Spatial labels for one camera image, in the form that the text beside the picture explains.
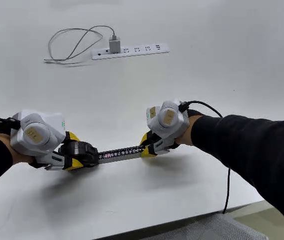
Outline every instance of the person's wrist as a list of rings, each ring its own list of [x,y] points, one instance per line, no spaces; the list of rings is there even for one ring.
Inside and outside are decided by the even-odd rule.
[[[13,164],[17,164],[17,163],[29,163],[30,164],[34,161],[34,157],[20,154],[11,147],[9,135],[0,133],[0,141],[4,143],[7,149],[10,151],[12,155]]]
[[[195,116],[189,117],[190,125],[188,126],[187,130],[180,137],[176,138],[175,142],[177,144],[185,144],[185,145],[193,146],[192,137],[191,137],[192,127],[193,127],[194,123],[200,117],[202,117],[202,115],[195,115]]]

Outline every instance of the yellow label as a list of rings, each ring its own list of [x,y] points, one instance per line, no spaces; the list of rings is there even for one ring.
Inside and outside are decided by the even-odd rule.
[[[174,119],[175,113],[171,110],[167,110],[165,117],[164,117],[164,123],[167,125],[170,125],[172,123],[172,120]]]
[[[33,127],[29,127],[26,131],[25,131],[26,135],[36,144],[38,144],[40,141],[43,140],[43,137],[41,134],[39,134],[37,132],[37,130]]]
[[[150,109],[150,115],[151,115],[151,116],[150,116],[151,119],[156,116],[155,107],[152,107],[152,108]]]

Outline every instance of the power strip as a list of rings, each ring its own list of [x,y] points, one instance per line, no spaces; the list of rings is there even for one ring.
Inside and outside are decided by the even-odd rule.
[[[143,44],[136,46],[123,46],[120,53],[110,53],[109,48],[93,49],[92,59],[112,59],[137,55],[168,53],[170,50],[166,43]]]

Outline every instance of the white device housing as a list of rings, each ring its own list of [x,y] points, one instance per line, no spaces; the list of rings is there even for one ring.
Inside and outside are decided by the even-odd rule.
[[[42,156],[53,152],[65,139],[65,121],[60,113],[45,114],[22,110],[14,119],[21,128],[11,130],[10,144],[17,152],[28,156]]]
[[[180,112],[179,100],[165,101],[162,106],[150,107],[146,110],[147,126],[161,137],[161,140],[154,144],[154,151],[157,154],[166,153],[169,146],[173,145],[175,138],[181,136],[188,128],[187,111]]]

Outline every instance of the table surface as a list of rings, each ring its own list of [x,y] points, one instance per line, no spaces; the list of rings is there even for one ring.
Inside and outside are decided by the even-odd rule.
[[[43,63],[57,30],[100,24],[123,45],[162,42],[171,51]],[[101,32],[97,48],[110,34]],[[76,39],[54,52],[62,57]],[[104,151],[138,144],[146,108],[175,98],[284,120],[284,1],[0,0],[0,117],[60,112],[68,130]],[[187,146],[77,174],[15,165],[0,178],[0,240],[94,239],[220,211],[226,177],[216,159]],[[261,200],[232,173],[230,208]]]

